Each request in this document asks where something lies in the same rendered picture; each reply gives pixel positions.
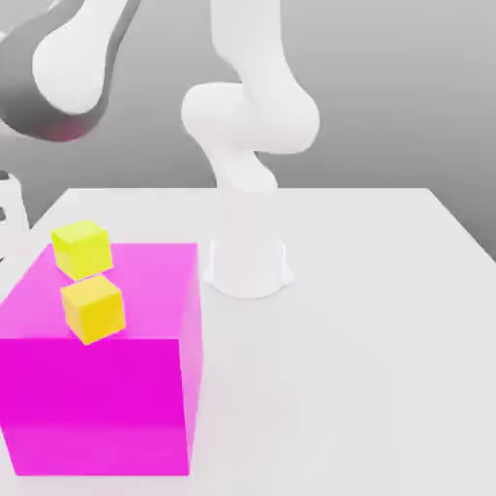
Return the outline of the small lime yellow cube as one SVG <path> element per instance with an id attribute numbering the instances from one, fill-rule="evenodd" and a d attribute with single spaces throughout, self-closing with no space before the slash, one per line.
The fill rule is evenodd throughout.
<path id="1" fill-rule="evenodd" d="M 89 220 L 59 227 L 51 232 L 56 265 L 73 281 L 113 268 L 106 229 Z"/>

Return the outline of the small golden yellow cube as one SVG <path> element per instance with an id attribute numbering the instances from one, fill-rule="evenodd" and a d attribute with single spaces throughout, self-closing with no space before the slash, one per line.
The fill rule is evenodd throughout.
<path id="1" fill-rule="evenodd" d="M 122 292 L 103 274 L 63 287 L 60 293 L 66 323 L 84 345 L 126 327 Z"/>

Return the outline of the large magenta box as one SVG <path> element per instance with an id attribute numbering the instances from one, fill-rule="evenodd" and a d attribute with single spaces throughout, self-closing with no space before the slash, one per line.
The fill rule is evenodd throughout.
<path id="1" fill-rule="evenodd" d="M 198 248 L 116 243 L 123 331 L 85 345 L 45 248 L 0 302 L 0 430 L 20 476 L 186 476 L 202 381 Z"/>

